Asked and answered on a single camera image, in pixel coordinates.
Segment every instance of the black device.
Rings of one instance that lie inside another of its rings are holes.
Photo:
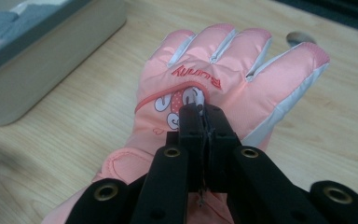
[[[356,192],[332,181],[296,187],[262,150],[241,145],[222,109],[195,104],[180,109],[179,132],[167,133],[147,175],[91,184],[66,223],[183,224],[188,193],[205,190],[227,193],[236,224],[358,224]]]

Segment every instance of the glove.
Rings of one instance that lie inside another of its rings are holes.
[[[264,63],[271,34],[236,32],[230,24],[166,36],[146,62],[137,91],[133,132],[111,153],[94,181],[116,178],[130,184],[147,173],[166,132],[178,128],[182,105],[208,103],[225,112],[243,145],[265,150],[274,125],[295,105],[329,63],[318,46],[302,43]],[[83,189],[57,207],[44,223],[63,223]],[[226,195],[190,193],[187,223],[233,223]]]

